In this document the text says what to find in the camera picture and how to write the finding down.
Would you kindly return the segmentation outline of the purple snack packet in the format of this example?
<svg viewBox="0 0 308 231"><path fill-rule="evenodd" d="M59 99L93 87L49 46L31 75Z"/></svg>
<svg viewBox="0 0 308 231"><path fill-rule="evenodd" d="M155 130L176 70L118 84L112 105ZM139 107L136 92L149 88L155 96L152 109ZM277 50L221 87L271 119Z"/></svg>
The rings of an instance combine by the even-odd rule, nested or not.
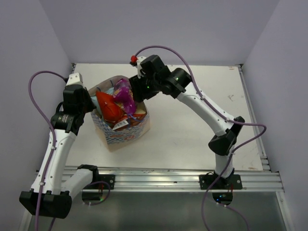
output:
<svg viewBox="0 0 308 231"><path fill-rule="evenodd" d="M120 79L116 82L113 91L114 102L126 113L134 114L137 106L134 102L132 89L128 79Z"/></svg>

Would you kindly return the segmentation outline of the brown Chuba cassava chips bag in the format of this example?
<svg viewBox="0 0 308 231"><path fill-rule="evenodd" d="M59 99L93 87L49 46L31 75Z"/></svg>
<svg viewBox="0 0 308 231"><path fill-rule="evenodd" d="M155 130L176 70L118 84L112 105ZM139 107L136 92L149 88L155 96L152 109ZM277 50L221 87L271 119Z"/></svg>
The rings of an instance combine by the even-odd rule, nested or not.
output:
<svg viewBox="0 0 308 231"><path fill-rule="evenodd" d="M134 114L124 114L112 127L112 130L122 130L130 128L141 123L147 112L143 109L138 109Z"/></svg>

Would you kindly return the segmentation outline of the light blue cassava chips bag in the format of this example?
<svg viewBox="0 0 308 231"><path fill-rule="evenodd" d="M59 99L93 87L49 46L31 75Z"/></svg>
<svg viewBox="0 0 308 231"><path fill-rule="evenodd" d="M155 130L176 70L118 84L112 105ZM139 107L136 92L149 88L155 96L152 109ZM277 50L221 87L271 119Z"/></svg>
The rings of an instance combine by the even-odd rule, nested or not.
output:
<svg viewBox="0 0 308 231"><path fill-rule="evenodd" d="M114 88L111 87L111 88L109 88L109 89L107 89L107 90L105 90L103 92L106 93L106 94L112 95L113 94L113 90L114 90ZM99 106L99 103L98 103L98 100L97 100L97 96L96 95L91 96L91 100L94 103L94 105L96 106L96 110L98 111L98 114L102 118L103 115L102 115L102 112L101 112L101 109L100 109L100 106Z"/></svg>

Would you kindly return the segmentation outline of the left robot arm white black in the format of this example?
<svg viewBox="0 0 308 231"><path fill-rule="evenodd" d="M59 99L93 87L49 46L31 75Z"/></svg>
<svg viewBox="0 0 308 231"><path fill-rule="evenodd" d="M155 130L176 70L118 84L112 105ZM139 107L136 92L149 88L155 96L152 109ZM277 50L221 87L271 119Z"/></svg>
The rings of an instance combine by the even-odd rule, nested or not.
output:
<svg viewBox="0 0 308 231"><path fill-rule="evenodd" d="M73 199L86 186L95 189L100 177L97 166L82 164L66 182L62 181L66 160L85 114L94 110L88 91L79 84L63 91L63 110L51 118L52 130L42 166L29 191L22 191L20 203L32 214L64 219Z"/></svg>

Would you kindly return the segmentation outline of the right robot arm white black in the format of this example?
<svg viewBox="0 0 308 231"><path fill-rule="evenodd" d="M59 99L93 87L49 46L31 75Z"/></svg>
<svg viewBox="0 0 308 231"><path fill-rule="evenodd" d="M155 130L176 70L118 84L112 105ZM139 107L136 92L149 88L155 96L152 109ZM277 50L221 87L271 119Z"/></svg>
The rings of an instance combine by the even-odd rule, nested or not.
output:
<svg viewBox="0 0 308 231"><path fill-rule="evenodd" d="M244 119L231 116L216 104L208 106L198 95L191 75L182 68L171 71L158 55L132 56L130 64L138 71L129 79L134 101L141 103L161 92L188 106L209 125L214 132L208 143L215 153L214 183L220 189L227 188L234 174L231 152Z"/></svg>

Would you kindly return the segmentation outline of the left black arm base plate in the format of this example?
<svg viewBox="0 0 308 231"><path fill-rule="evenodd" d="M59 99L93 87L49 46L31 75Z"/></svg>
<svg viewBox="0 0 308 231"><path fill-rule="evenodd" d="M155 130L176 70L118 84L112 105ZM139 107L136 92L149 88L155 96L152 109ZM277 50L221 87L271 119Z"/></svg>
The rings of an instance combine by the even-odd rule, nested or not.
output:
<svg viewBox="0 0 308 231"><path fill-rule="evenodd" d="M115 182L116 182L116 175L110 171L100 171L98 170L97 173L97 181L104 181L109 184L110 190L114 189Z"/></svg>

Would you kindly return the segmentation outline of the blue patterned paper bag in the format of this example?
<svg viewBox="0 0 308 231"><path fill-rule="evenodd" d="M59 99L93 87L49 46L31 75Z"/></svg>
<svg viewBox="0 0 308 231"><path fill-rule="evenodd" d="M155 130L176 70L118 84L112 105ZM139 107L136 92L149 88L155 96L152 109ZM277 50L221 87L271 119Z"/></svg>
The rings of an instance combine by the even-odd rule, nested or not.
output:
<svg viewBox="0 0 308 231"><path fill-rule="evenodd" d="M114 76L92 87L89 90L90 97L96 95L97 91L103 92L111 87L114 88L116 82L122 78L128 79L128 77L125 76ZM90 113L99 138L104 142L105 146L110 151L114 151L122 146L126 146L127 144L134 142L137 138L141 137L150 129L150 115L145 103L135 102L135 104L137 106L137 110L143 109L147 112L147 115L138 125L122 130L112 130L115 123L105 121L103 117L101 118L96 108Z"/></svg>

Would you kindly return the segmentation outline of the orange cream cassava chips bag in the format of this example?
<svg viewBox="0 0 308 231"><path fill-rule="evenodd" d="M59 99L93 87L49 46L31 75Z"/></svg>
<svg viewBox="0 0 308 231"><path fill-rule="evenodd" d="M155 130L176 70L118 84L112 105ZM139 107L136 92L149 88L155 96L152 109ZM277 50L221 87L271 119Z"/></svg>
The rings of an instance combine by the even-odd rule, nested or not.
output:
<svg viewBox="0 0 308 231"><path fill-rule="evenodd" d="M119 121L124 112L123 110L114 102L112 95L97 91L96 92L97 101L105 121L115 123Z"/></svg>

